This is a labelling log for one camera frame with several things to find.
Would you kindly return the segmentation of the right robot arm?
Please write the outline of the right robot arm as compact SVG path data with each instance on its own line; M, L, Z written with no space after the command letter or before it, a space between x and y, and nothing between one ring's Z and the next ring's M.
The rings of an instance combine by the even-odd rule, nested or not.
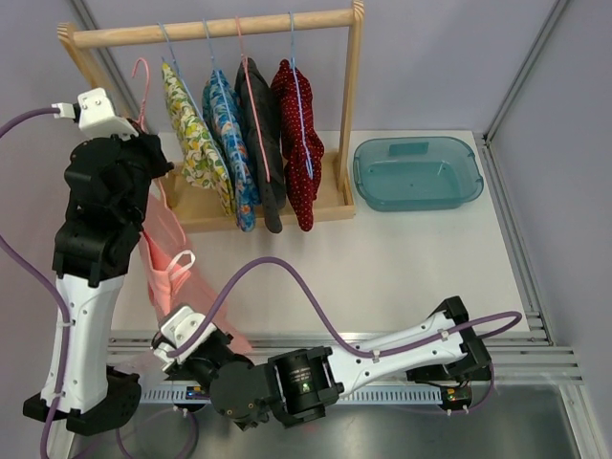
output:
M367 384L401 371L434 366L446 379L466 380L489 366L491 355L471 327L460 297L444 300L421 324L342 348L318 346L256 364L230 350L232 337L183 305L152 342L164 372L184 369L214 410L246 430L275 418L284 427L325 415L326 407Z

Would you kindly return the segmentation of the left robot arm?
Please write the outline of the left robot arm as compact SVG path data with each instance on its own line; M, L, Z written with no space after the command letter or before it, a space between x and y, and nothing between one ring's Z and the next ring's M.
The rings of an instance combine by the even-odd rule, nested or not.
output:
M93 436L124 426L135 413L139 378L109 366L107 346L149 188L172 167L154 134L95 138L71 153L64 172L69 200L52 263L61 304L54 353L43 389L23 404L25 416L65 421L69 431Z

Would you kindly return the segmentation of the pink pleated skirt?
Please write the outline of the pink pleated skirt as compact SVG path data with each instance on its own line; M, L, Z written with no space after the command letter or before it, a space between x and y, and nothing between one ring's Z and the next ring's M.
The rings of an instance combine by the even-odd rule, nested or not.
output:
M207 314L217 298L197 265L195 250L176 214L166 202L159 179L148 196L142 237L138 244L149 303L161 323L187 304Z

